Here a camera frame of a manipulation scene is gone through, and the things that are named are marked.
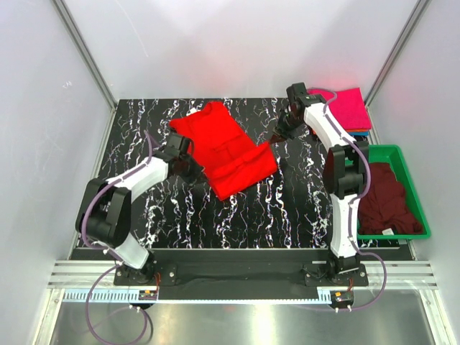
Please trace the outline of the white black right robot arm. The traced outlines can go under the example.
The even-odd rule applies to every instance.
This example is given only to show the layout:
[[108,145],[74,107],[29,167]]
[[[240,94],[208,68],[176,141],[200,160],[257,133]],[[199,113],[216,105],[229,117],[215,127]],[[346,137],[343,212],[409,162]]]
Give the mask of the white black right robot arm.
[[326,263],[316,274],[306,271],[305,275],[318,282],[328,280],[346,286],[359,277],[357,216],[360,199],[370,187],[369,146],[358,144],[332,114],[330,105],[337,99],[336,92],[328,101],[309,93],[304,83],[294,83],[286,92],[288,107],[280,112],[269,143],[292,139],[302,125],[312,129],[327,150],[322,178],[333,207]]

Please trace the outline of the red t shirt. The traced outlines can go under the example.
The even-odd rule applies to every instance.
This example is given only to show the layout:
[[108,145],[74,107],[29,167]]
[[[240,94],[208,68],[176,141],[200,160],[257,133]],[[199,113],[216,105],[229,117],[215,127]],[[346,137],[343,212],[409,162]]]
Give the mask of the red t shirt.
[[193,141],[192,156],[220,201],[277,171],[270,143],[253,143],[221,102],[209,102],[200,111],[173,119],[170,127]]

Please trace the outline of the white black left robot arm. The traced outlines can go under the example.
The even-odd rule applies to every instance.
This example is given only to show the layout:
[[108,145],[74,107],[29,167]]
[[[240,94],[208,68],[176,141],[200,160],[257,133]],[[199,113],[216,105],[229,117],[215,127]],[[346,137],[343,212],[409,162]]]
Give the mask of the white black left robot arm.
[[206,180],[204,168],[193,158],[192,139],[172,132],[165,145],[154,149],[151,136],[146,138],[148,155],[139,164],[114,178],[88,182],[75,221],[75,229],[88,248],[110,254],[118,268],[130,271],[141,285],[159,273],[153,253],[131,233],[133,202],[175,175],[189,185]]

